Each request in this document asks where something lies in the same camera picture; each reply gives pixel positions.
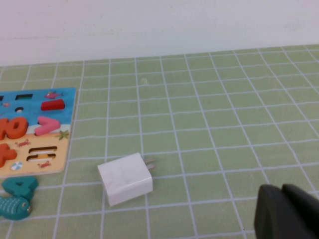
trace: metal prong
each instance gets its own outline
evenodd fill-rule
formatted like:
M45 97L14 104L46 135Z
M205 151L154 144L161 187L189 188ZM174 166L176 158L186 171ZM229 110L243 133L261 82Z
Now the metal prong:
M148 159L144 160L144 163L145 163L145 164L153 163L153 162L155 162L155 159L154 159L154 158L148 158Z
M155 168L155 165L154 164L149 164L149 165L146 165L146 167L148 168L148 170L151 170L151 169Z

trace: red rectangle piece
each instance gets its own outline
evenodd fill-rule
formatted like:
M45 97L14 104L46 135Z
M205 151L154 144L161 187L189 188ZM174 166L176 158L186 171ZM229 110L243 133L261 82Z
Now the red rectangle piece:
M42 102L41 110L42 111L53 111L53 110L62 110L65 108L64 101L62 99Z

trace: starfish illustration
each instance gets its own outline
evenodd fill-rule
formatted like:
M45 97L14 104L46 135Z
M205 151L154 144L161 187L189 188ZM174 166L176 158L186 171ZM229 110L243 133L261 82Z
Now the starfish illustration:
M63 138L69 138L69 130L66 130L66 131L61 131L60 130L60 134L59 135L56 135L55 137L59 137L59 140L63 139Z

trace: teal fish toy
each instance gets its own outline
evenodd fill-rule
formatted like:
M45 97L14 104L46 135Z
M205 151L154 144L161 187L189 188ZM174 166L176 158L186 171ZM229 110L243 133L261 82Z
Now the teal fish toy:
M27 218L32 211L30 203L23 197L0 196L0 216L9 220L22 220Z

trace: blue water illustration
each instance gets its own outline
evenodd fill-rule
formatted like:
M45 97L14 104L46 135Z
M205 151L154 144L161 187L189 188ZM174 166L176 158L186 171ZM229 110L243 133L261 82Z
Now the blue water illustration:
M0 118L25 117L29 126L37 125L39 116L58 120L60 124L71 124L75 88L53 88L41 90L0 92ZM62 99L63 110L42 111L42 102Z

